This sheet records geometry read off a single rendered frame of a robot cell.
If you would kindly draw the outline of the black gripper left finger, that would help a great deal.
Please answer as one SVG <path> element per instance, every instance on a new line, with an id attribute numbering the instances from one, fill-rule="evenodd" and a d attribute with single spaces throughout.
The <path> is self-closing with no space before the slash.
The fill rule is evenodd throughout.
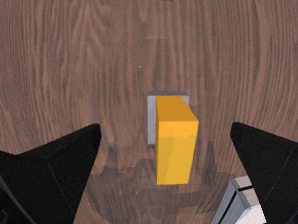
<path id="1" fill-rule="evenodd" d="M 100 141 L 93 123 L 20 155 L 0 151 L 0 188 L 31 224 L 73 224 Z"/>

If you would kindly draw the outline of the orange-yellow rectangular block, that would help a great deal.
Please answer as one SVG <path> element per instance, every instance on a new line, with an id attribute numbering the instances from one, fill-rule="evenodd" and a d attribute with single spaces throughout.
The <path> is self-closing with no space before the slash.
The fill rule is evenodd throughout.
<path id="1" fill-rule="evenodd" d="M 198 119 L 182 96 L 156 96 L 157 185 L 188 184 Z"/>

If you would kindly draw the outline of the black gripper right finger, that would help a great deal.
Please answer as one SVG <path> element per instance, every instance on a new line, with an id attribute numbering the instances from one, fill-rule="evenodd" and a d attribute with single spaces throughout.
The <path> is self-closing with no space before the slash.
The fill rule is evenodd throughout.
<path id="1" fill-rule="evenodd" d="M 230 137 L 267 224 L 294 224 L 298 213 L 298 143 L 243 123 L 231 124 Z"/>

